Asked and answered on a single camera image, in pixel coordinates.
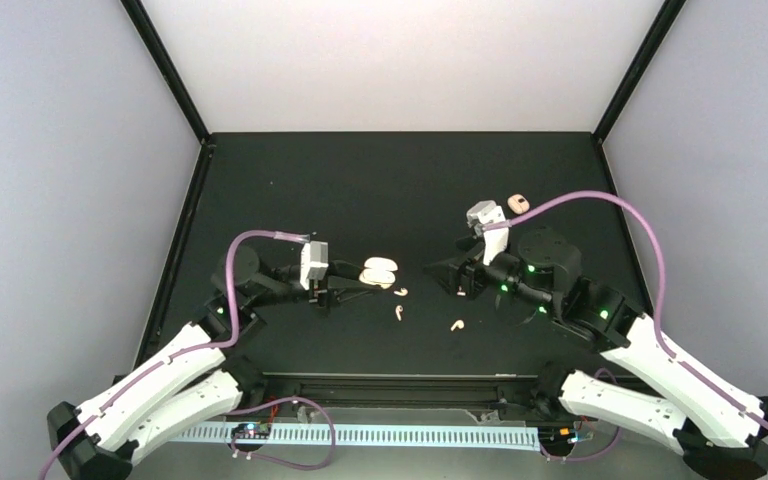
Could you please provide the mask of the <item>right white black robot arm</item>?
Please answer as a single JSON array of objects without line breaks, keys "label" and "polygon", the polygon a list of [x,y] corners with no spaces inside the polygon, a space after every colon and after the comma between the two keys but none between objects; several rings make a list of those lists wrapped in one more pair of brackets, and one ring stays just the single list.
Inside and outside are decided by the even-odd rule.
[{"label": "right white black robot arm", "polygon": [[462,240],[457,256],[425,267],[449,295],[493,291],[523,304],[561,336],[627,370],[647,393],[557,363],[546,365],[527,407],[545,419],[590,417],[654,440],[706,479],[768,473],[768,396],[746,393],[700,364],[621,292],[587,277],[580,250],[547,227],[514,249],[492,234]]}]

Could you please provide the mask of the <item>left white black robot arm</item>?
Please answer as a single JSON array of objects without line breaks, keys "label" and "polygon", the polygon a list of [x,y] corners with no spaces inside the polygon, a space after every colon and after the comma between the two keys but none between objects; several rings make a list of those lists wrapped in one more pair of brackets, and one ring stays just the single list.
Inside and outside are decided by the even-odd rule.
[{"label": "left white black robot arm", "polygon": [[228,247],[205,314],[112,386],[47,414],[51,456],[70,479],[126,479],[159,447],[217,416],[272,413],[262,372],[243,346],[265,322],[259,308],[302,302],[324,313],[396,282],[395,261],[336,260],[307,235],[252,230]]}]

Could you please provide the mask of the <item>pink earbuds charging case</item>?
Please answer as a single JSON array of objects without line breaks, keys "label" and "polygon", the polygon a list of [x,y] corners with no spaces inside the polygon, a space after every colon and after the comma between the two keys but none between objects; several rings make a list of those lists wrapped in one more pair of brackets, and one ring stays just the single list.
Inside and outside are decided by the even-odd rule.
[{"label": "pink earbuds charging case", "polygon": [[365,260],[358,279],[367,285],[389,289],[396,281],[397,271],[398,264],[394,260],[384,257],[370,257]]}]

